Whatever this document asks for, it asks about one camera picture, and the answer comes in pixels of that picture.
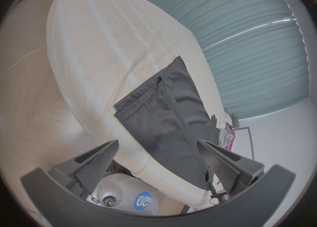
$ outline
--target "gray cloth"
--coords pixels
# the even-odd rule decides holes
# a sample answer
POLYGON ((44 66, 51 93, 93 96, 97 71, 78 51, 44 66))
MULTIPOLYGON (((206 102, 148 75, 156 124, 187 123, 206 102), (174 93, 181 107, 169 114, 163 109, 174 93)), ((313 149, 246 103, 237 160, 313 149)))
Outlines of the gray cloth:
POLYGON ((209 190, 213 174, 197 140, 218 145, 217 119, 209 118, 185 63, 178 56, 114 105, 115 116, 162 166, 209 190))
POLYGON ((178 177, 208 189, 208 167, 162 77, 115 116, 144 149, 178 177))
POLYGON ((219 134, 219 146, 225 147, 230 144, 231 140, 234 138, 233 134, 231 134, 231 131, 228 127, 228 125, 225 126, 225 128, 220 128, 220 134, 219 134))

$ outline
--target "whiteboard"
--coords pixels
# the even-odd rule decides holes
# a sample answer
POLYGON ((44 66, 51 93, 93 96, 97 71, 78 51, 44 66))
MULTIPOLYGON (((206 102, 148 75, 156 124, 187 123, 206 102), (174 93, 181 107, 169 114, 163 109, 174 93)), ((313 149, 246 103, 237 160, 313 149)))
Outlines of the whiteboard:
POLYGON ((233 141, 232 152, 254 160, 252 137, 249 127, 234 129, 236 138, 233 141))

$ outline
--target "teal curtain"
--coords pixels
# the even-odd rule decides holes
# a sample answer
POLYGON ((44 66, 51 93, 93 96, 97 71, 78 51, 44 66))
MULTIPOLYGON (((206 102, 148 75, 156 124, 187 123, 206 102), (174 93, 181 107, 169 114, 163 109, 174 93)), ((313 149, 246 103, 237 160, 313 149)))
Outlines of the teal curtain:
POLYGON ((285 0, 149 0, 174 17, 204 51, 224 108, 239 119, 271 113, 308 97, 302 35, 285 0))

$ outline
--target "purple cloth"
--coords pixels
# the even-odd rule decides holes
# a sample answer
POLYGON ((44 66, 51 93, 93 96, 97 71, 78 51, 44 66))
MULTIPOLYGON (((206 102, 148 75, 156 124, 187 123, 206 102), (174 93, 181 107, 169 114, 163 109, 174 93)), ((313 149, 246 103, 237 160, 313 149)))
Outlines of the purple cloth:
POLYGON ((235 134, 235 131, 233 130, 233 127, 229 123, 226 123, 226 125, 229 127, 229 130, 230 130, 231 134, 233 134, 233 139, 231 140, 229 145, 224 147, 224 149, 231 151, 232 150, 233 141, 236 138, 236 134, 235 134))

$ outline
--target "light strip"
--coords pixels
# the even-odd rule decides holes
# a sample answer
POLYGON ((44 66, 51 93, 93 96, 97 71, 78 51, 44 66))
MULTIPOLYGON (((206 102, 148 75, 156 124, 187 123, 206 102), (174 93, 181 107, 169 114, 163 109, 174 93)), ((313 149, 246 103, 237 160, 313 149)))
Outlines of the light strip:
MULTIPOLYGON (((291 19, 284 19, 284 20, 274 21, 274 22, 271 22, 271 23, 279 23, 279 22, 290 21, 290 20, 291 20, 291 19)), ((269 24, 271 24, 271 23, 261 24, 261 25, 259 25, 259 26, 256 26, 256 27, 253 27, 253 28, 251 28, 251 29, 248 29, 248 30, 242 31, 242 32, 240 32, 240 33, 237 33, 237 34, 235 34, 235 35, 232 35, 232 36, 229 37, 229 38, 223 39, 223 40, 221 40, 221 41, 219 41, 219 42, 217 42, 217 43, 215 43, 215 44, 213 44, 213 45, 211 45, 211 46, 209 46, 209 47, 206 47, 206 48, 203 49, 202 51, 205 51, 206 49, 208 49, 208 48, 210 48, 210 47, 213 47, 214 45, 219 44, 219 43, 221 43, 221 42, 223 42, 223 41, 225 41, 225 40, 227 40, 227 39, 231 39, 231 38, 233 38, 233 37, 235 37, 235 36, 238 36, 238 35, 240 35, 240 34, 242 34, 242 33, 245 33, 245 32, 247 32, 247 31, 254 30, 254 29, 256 29, 256 28, 260 28, 260 27, 262 27, 262 26, 269 25, 269 24)))

